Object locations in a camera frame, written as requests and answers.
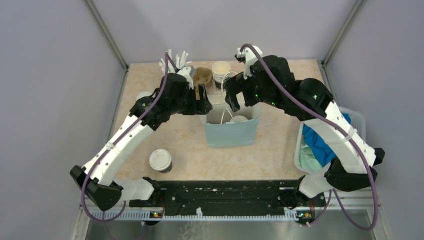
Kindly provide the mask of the blue and white paper bag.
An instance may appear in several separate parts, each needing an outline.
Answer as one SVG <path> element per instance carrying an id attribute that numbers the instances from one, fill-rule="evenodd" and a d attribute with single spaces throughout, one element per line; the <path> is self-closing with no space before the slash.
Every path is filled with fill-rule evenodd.
<path id="1" fill-rule="evenodd" d="M 226 92 L 212 89 L 208 95 L 213 110 L 207 115 L 201 115 L 200 121 L 205 127 L 206 142 L 210 148 L 244 147 L 254 144 L 263 109 L 258 104 L 251 107 L 245 106 L 243 94 L 237 98 L 241 109 L 233 112 L 225 101 Z M 248 118 L 246 122 L 230 123 L 235 116 Z"/>

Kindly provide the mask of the white plastic cup lid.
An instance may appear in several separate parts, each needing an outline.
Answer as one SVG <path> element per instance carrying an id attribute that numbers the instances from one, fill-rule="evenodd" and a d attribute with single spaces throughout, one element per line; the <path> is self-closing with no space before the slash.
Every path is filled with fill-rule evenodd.
<path id="1" fill-rule="evenodd" d="M 155 150 L 149 158 L 150 167 L 158 172 L 166 169 L 171 163 L 173 163 L 172 156 L 165 149 Z"/>

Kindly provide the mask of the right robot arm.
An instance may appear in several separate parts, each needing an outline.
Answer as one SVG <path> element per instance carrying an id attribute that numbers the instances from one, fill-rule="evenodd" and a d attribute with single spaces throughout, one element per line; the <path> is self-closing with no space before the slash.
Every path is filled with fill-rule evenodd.
<path id="1" fill-rule="evenodd" d="M 361 138 L 321 81 L 297 80 L 283 57 L 257 57 L 250 52 L 238 53 L 235 58 L 244 69 L 224 81 L 225 100 L 233 111 L 241 108 L 239 94 L 247 107 L 264 103 L 280 109 L 317 133 L 334 153 L 329 166 L 299 180 L 293 192 L 297 205 L 307 206 L 318 194 L 332 189 L 354 192 L 376 188 L 374 167 L 382 163 L 385 151 Z"/>

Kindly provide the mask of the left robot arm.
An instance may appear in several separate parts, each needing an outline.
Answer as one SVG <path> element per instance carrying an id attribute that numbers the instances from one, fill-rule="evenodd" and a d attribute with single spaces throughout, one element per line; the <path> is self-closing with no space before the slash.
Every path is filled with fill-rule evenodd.
<path id="1" fill-rule="evenodd" d="M 190 75 L 169 73 L 151 95 L 136 101 L 105 147 L 84 166 L 74 166 L 70 176 L 82 197 L 89 198 L 103 212 L 130 201 L 143 201 L 154 207 L 161 194 L 152 180 L 118 182 L 116 174 L 135 149 L 172 115 L 206 115 L 212 109 L 205 84 L 194 86 Z"/>

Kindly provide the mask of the stack of paper cups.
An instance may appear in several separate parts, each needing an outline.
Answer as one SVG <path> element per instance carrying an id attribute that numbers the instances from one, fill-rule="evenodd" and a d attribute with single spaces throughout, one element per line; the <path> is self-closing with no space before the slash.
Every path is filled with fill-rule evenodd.
<path id="1" fill-rule="evenodd" d="M 224 80 L 231 75 L 231 65 L 226 61 L 215 62 L 212 66 L 212 75 L 216 88 L 222 92 L 224 90 Z"/>

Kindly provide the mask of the brown cardboard cup carrier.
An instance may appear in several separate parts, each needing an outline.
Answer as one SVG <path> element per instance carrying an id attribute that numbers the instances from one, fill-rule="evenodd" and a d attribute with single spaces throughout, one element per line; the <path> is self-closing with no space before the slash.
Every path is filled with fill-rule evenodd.
<path id="1" fill-rule="evenodd" d="M 193 77 L 194 90 L 196 100 L 200 100 L 199 85 L 205 85 L 206 89 L 209 89 L 213 85 L 213 71 L 209 68 L 198 67 L 195 69 L 195 75 Z"/>

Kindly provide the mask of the white wrapped straws bundle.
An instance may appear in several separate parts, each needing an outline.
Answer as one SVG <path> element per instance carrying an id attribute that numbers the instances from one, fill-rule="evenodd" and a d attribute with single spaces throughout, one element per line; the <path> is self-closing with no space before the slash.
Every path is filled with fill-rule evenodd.
<path id="1" fill-rule="evenodd" d="M 188 60 L 189 53 L 183 51 L 182 54 L 176 54 L 175 57 L 172 56 L 172 49 L 169 49 L 167 52 L 168 60 L 166 61 L 162 58 L 159 61 L 159 66 L 161 71 L 165 73 L 177 73 L 181 69 L 188 67 L 192 64 L 192 61 Z"/>

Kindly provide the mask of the stack of white lids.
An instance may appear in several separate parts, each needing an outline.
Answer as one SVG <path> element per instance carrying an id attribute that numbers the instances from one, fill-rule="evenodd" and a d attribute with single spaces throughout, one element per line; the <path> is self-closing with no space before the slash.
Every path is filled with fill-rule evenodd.
<path id="1" fill-rule="evenodd" d="M 136 101 L 138 101 L 138 100 L 140 100 L 140 99 L 142 99 L 142 98 L 144 98 L 144 97 L 149 97 L 149 96 L 151 96 L 153 93 L 152 92 L 149 92 L 149 91 L 143 91 L 143 92 L 141 92 L 141 93 L 139 93 L 137 96 L 136 96 Z"/>

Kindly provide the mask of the light green cloth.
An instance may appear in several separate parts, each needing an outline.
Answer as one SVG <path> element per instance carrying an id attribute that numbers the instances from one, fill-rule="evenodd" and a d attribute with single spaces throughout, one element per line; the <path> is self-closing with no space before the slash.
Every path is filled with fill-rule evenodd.
<path id="1" fill-rule="evenodd" d="M 321 165 L 321 163 L 315 158 L 312 149 L 305 144 L 300 146 L 298 164 L 302 170 L 307 173 L 315 173 L 329 165 L 329 163 Z"/>

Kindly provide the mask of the blue cloth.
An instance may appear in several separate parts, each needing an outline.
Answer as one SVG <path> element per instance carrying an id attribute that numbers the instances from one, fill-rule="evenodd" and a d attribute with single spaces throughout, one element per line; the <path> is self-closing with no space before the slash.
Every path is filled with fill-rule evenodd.
<path id="1" fill-rule="evenodd" d="M 303 143 L 301 145 L 309 146 L 312 149 L 315 158 L 321 163 L 321 165 L 324 166 L 327 163 L 330 163 L 336 157 L 334 151 L 312 128 L 304 125 L 302 135 Z"/>

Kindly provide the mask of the white plastic basket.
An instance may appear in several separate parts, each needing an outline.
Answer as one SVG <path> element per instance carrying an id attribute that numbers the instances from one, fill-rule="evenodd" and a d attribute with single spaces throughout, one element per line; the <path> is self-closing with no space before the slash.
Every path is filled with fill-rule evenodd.
<path id="1" fill-rule="evenodd" d="M 355 112 L 355 111 L 352 111 L 350 109 L 343 108 L 343 107 L 340 108 L 340 111 L 343 114 L 343 116 L 346 118 L 348 123 L 351 124 L 357 130 L 357 133 L 360 135 L 360 137 L 363 140 L 365 140 L 366 139 L 366 120 L 365 120 L 365 117 L 358 112 Z M 299 166 L 298 157 L 299 157 L 299 151 L 300 151 L 301 144 L 304 143 L 304 137 L 303 137 L 303 134 L 302 134 L 304 125 L 305 125 L 304 123 L 300 124 L 298 139 L 297 139 L 297 144 L 296 144 L 295 154 L 294 154 L 294 164 L 302 172 L 305 172 L 305 171 L 303 171 L 303 169 Z"/>

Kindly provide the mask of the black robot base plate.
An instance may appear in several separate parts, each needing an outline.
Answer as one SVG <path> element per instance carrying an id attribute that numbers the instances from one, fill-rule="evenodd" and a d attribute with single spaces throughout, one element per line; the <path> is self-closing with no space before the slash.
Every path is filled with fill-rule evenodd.
<path id="1" fill-rule="evenodd" d="M 149 200 L 131 200 L 127 206 L 164 209 L 168 217 L 193 216 L 197 209 L 206 217 L 273 217 L 326 204 L 323 193 L 302 196 L 296 180 L 154 181 L 153 186 Z"/>

